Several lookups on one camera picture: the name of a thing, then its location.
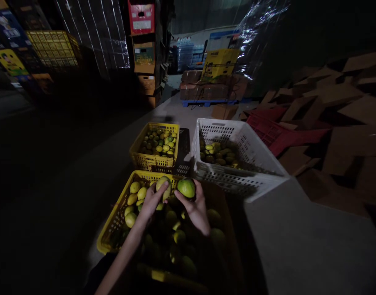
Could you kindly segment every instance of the concrete floor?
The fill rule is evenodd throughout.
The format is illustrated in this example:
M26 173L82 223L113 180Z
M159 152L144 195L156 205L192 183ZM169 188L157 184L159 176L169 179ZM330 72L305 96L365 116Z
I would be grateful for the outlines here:
M239 105L236 117L252 106ZM16 197L0 209L0 284L6 293L78 293L102 257L96 239L133 170L128 150L137 134L147 122L166 121L188 128L192 138L196 119L211 112L182 108L177 94L124 121L43 181L19 184ZM311 203L294 179L253 203L228 203L250 293L376 294L370 220Z

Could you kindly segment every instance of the stacked cardboard boxes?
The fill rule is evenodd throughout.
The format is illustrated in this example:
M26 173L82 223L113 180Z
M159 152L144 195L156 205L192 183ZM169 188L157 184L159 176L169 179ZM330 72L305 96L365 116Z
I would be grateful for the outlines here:
M152 107L160 103L167 81L166 63L171 35L167 34L174 6L170 1L129 0L130 31L134 53L134 72L137 73L141 92Z
M241 101L248 85L242 75L228 77L224 83L208 83L200 80L202 71L185 71L181 77L180 99L189 101L224 100Z
M201 80L214 83L225 81L232 75L239 53L239 49L208 51Z
M261 112L281 133L330 124L322 141L285 146L279 161L313 202L369 216L366 205L376 206L376 52L305 67L293 77L290 87L269 91L240 118L249 123Z

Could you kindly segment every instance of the fingers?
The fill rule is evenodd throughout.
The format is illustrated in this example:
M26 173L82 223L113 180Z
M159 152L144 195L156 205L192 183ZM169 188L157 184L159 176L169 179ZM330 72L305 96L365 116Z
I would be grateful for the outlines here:
M196 200L200 200L204 198L203 187L201 186L201 183L198 182L196 179L193 179L193 181L196 185Z
M165 190L167 190L169 186L169 182L168 181L165 181L162 186L159 188L159 190L154 194L154 196L159 200L160 197L163 195L163 193L165 192Z
M156 182L154 182L147 190L147 192L154 192L155 191Z
M177 199L180 200L180 202L184 205L185 209L189 211L192 204L189 202L182 193L180 193L178 190L175 190L174 195L177 197Z

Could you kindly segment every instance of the red plastic crate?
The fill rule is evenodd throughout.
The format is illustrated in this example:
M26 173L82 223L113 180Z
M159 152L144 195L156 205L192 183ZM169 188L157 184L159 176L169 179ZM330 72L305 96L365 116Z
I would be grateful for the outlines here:
M285 148L290 146L318 143L323 135L330 130L330 128L303 131L289 130L255 112L251 113L246 122L274 156L278 156Z
M287 108L284 107L278 107L274 109L253 109L251 113L255 113L271 121L277 121L283 116L284 113L286 113L286 110Z

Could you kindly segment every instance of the cardboard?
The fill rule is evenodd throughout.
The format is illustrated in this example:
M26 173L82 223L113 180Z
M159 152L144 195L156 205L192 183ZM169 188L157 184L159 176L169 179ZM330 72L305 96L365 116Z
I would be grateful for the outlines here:
M300 100L300 103L296 103L295 107L293 107L287 115L286 119L293 115L291 120L282 118L281 121L297 125L299 129L313 128L325 107L320 98L310 97L304 99L305 100Z
M17 15L20 24L25 30L44 31L52 30L47 21L43 10L35 3L20 3L20 1L11 3L14 12Z
M231 91L229 100L241 101L245 97L246 89L248 87L249 79L243 75L234 74L226 83L229 85Z
M343 73L351 72L355 70L362 70L376 66L376 52L359 55L349 58L342 70Z
M355 190L363 193L363 199L366 202L376 204L376 157L364 159Z
M49 74L47 73L46 74L32 74L32 77L36 80L40 89L45 94L53 93L52 87L53 87L54 81L52 80Z
M157 94L154 96L148 96L148 103L150 104L151 107L156 108L160 104L160 100L162 98L162 93L159 91Z
M0 63L11 76L28 75L28 71L13 50L0 50Z
M376 157L376 125L335 127L322 171L344 176L356 156Z
M337 83L337 76L329 76L316 82L316 88L323 88Z
M270 90L269 92L266 93L266 95L264 96L264 98L262 99L260 103L265 104L265 103L270 102L276 94L277 94L277 91Z
M376 125L376 97L365 95L338 112L365 124Z
M356 87L365 93L376 95L376 67L364 70L356 80Z
M294 84L292 88L292 94L295 97L302 96L303 93L314 90L316 88L315 82L310 82L308 79L304 79L303 81L300 81L299 83Z
M46 72L39 56L31 47L21 47L14 50L15 54L22 61L25 68L31 74L41 74Z
M139 75L139 82L143 87L142 93L153 95L157 88L156 78L151 75Z
M156 55L155 42L133 43L134 72L153 74Z
M298 127L298 125L289 124L289 123L285 123L285 122L279 122L278 124L287 128L287 129L289 129L289 130L295 130Z
M290 103L286 104L276 104L276 103L261 103L257 105L257 109L275 109L275 108L284 108L290 106Z
M205 82L217 82L223 77L231 76L239 49L219 49L207 52L201 80Z
M258 114L271 121L278 121L286 112L286 108L274 108L274 109L253 109L251 113Z
M309 103L311 100L316 99L316 97L302 97L302 98L296 98L290 107L287 109L286 113L281 118L281 121L289 121L293 120L295 115L298 113L298 111L307 103Z
M187 82L187 83L194 83L198 82L201 77L201 71L200 70L191 70L191 71L185 71L182 73L181 81Z
M279 162L285 168L285 170L293 176L298 172L302 166L309 162L311 159L305 155L304 152L308 149L308 146L289 147L288 150L280 157Z
M181 100L224 100L228 87L224 84L186 83L180 84Z
M359 195L352 189L337 185L330 175L316 169L309 169L298 176L297 180L312 202L369 217Z
M313 75L319 69L320 68L302 67L300 70L294 71L293 74L292 74L293 83L296 84L297 82Z
M330 85L303 94L304 97L318 96L325 107L342 104L363 97L364 93L349 83Z
M274 97L274 100L282 96L293 96L293 90L287 88L279 88L276 96Z
M231 120L236 114L237 109L237 105L217 104L212 110L211 117L219 120Z
M31 42L28 40L24 29L13 15L8 10L0 10L0 38L4 44L10 48L28 47Z
M242 111L241 114L239 115L238 119L240 121L246 122L250 114L250 111Z
M335 70L332 70L332 69L328 68L327 66L324 66L323 68L321 68L317 72L308 76L307 80L310 81L310 82L317 82L321 79L324 79L324 78L327 78L327 77L330 77L330 76L337 78L337 77L342 76L342 73L337 72Z
M128 9L132 36L155 32L155 4L135 5L130 0Z

